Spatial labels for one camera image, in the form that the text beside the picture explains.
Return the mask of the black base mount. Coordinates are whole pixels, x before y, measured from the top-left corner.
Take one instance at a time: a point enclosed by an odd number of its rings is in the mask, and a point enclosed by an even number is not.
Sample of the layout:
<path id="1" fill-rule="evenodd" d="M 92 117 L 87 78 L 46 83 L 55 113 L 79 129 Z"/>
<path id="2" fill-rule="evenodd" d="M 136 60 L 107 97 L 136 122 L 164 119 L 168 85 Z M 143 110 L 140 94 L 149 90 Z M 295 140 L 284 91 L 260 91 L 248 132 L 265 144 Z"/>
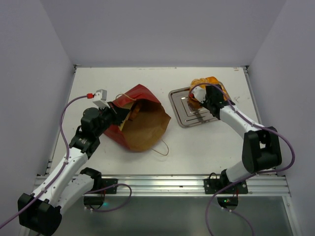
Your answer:
<path id="1" fill-rule="evenodd" d="M 92 191 L 99 190 L 105 187 L 109 187 L 113 184 L 117 184 L 118 180 L 116 178 L 102 178 L 101 172 L 94 170 L 92 168 L 84 168 L 80 171 L 80 174 L 86 174 L 94 180 Z M 107 190 L 102 190 L 97 192 L 98 196 L 96 197 L 84 197 L 84 206 L 92 209 L 99 209 L 103 206 L 105 201 L 105 194 L 116 194 L 117 187 L 112 187 Z"/>
<path id="2" fill-rule="evenodd" d="M 222 188 L 228 186 L 229 182 L 225 171 L 220 175 L 211 173 L 207 178 L 203 179 L 205 194 L 215 194 Z M 239 194 L 248 194 L 248 187 L 245 181 L 238 183 L 224 191 L 221 194 L 226 194 L 226 197 L 217 197 L 220 207 L 228 210 L 235 210 L 239 203 Z"/>

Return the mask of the round fake bread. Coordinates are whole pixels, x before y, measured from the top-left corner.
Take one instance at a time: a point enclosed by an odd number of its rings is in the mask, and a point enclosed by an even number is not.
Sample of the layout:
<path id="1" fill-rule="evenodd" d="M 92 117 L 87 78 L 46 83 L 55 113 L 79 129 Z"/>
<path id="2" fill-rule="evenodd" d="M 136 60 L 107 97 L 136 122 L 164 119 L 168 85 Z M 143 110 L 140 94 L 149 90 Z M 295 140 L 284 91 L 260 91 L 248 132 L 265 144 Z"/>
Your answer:
<path id="1" fill-rule="evenodd" d="M 129 119 L 130 119 L 131 121 L 135 120 L 135 118 L 137 117 L 137 115 L 138 115 L 138 113 L 139 113 L 141 107 L 142 107 L 142 103 L 141 103 L 141 102 L 136 103 L 136 104 L 132 107 L 132 109 L 130 110 L 130 116 L 129 116 Z"/>
<path id="2" fill-rule="evenodd" d="M 205 89 L 206 87 L 206 80 L 205 78 L 201 78 L 201 79 L 194 79 L 191 84 L 190 84 L 190 89 L 189 92 L 191 91 L 191 89 L 197 87 L 197 86 L 201 86 L 203 89 Z"/>

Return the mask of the twisted fake bread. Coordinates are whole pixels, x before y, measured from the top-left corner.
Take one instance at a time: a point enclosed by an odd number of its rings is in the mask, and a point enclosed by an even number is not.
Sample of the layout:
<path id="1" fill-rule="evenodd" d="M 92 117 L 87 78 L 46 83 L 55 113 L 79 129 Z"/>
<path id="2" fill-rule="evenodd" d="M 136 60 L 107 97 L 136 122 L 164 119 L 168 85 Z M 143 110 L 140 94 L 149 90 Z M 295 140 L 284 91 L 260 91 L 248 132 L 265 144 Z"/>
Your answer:
<path id="1" fill-rule="evenodd" d="M 220 87 L 220 89 L 223 91 L 224 93 L 224 100 L 230 99 L 230 96 L 225 88 L 225 86 L 223 85 L 223 83 L 221 81 L 219 81 L 216 77 L 211 76 L 211 77 L 207 77 L 205 78 L 206 82 L 213 84 L 217 87 Z"/>

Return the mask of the red paper bag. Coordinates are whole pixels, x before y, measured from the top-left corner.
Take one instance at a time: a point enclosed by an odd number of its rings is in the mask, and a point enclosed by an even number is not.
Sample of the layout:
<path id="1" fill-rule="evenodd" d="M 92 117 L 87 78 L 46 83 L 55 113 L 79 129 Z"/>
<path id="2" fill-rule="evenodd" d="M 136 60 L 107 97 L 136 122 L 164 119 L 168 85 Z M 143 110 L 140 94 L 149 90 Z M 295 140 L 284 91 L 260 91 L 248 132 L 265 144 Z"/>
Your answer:
<path id="1" fill-rule="evenodd" d="M 104 135 L 131 151 L 144 152 L 162 139 L 171 117 L 154 94 L 141 84 L 118 94 L 113 101 L 116 106 L 130 110 L 138 102 L 142 107 L 135 120 L 128 118 L 123 127 L 111 125 Z"/>

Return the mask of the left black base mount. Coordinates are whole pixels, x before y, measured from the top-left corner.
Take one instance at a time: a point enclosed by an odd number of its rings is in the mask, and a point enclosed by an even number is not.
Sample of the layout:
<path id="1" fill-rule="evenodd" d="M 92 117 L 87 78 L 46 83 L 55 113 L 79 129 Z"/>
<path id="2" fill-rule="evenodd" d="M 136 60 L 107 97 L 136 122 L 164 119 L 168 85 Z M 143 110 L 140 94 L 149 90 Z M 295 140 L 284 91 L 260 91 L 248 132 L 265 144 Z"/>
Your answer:
<path id="1" fill-rule="evenodd" d="M 80 174 L 86 174 L 94 180 L 92 191 L 99 190 L 105 187 L 109 187 L 113 184 L 117 184 L 118 180 L 116 178 L 102 178 L 101 172 L 94 170 L 92 168 L 84 168 L 80 171 Z M 96 197 L 84 197 L 84 206 L 92 209 L 99 209 L 103 206 L 105 201 L 105 194 L 116 194 L 117 187 L 112 187 L 107 190 L 102 190 L 97 192 L 98 196 Z"/>

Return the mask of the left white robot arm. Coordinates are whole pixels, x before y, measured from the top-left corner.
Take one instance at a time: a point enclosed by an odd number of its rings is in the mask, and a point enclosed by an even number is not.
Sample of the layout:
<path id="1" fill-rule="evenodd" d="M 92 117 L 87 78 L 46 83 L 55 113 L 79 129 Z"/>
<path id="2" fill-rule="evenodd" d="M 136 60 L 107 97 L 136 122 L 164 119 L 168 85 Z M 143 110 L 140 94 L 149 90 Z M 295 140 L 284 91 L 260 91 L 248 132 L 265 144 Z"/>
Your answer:
<path id="1" fill-rule="evenodd" d="M 51 236 L 59 227 L 66 210 L 87 192 L 101 190 L 102 180 L 94 170 L 76 176 L 100 144 L 100 136 L 111 126 L 120 125 L 129 109 L 109 102 L 105 107 L 88 108 L 57 167 L 31 194 L 18 199 L 19 223 L 43 236 Z"/>

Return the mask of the aluminium frame rail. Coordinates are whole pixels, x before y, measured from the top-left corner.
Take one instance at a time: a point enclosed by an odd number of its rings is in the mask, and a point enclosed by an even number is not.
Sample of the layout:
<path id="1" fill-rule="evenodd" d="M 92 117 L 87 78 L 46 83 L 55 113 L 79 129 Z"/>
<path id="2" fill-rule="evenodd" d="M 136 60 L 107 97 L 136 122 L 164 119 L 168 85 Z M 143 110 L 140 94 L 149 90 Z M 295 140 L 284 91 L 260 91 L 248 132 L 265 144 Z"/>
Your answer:
<path id="1" fill-rule="evenodd" d="M 208 183 L 207 175 L 103 175 L 105 182 L 127 184 L 135 197 L 204 197 L 216 193 Z M 226 190 L 223 196 L 286 197 L 290 190 L 285 177 L 258 175 L 235 186 L 238 190 Z"/>

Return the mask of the silver metal tray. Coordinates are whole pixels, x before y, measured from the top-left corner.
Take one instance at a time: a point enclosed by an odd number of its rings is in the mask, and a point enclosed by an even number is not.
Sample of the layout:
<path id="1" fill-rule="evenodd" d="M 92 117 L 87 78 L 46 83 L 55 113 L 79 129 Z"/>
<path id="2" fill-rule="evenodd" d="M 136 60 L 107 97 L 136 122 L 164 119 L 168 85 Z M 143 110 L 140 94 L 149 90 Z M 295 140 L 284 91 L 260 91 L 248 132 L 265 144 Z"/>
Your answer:
<path id="1" fill-rule="evenodd" d="M 178 124 L 182 128 L 193 127 L 203 123 L 216 121 L 220 116 L 213 116 L 201 103 L 189 98 L 189 87 L 172 90 L 168 97 Z M 228 105 L 235 103 L 227 99 Z"/>

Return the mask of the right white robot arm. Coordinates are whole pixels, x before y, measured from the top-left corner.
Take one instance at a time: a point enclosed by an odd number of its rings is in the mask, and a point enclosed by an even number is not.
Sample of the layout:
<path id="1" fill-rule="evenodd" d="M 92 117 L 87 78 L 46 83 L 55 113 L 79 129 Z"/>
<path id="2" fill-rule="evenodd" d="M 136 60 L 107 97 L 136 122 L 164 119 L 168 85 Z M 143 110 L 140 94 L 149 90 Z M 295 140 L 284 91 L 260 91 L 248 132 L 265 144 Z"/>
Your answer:
<path id="1" fill-rule="evenodd" d="M 241 161 L 221 172 L 219 178 L 208 178 L 208 185 L 225 193 L 237 187 L 237 181 L 276 167 L 282 163 L 282 154 L 276 129 L 256 124 L 242 113 L 228 98 L 220 85 L 197 86 L 191 93 L 200 105 L 229 125 L 243 139 Z"/>

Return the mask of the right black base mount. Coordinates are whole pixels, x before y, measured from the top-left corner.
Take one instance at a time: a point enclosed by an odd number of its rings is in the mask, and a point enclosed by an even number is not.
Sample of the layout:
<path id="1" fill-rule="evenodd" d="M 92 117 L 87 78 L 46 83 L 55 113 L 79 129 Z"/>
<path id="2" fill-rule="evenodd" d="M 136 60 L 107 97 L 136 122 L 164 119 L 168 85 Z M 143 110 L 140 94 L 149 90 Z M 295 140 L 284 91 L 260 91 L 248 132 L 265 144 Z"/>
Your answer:
<path id="1" fill-rule="evenodd" d="M 222 188 L 228 186 L 229 182 L 225 171 L 220 175 L 211 173 L 207 178 L 203 179 L 205 194 L 215 194 Z M 248 187 L 245 181 L 238 183 L 224 191 L 221 194 L 226 194 L 226 197 L 217 197 L 220 207 L 228 210 L 235 210 L 239 203 L 239 194 L 248 194 Z"/>

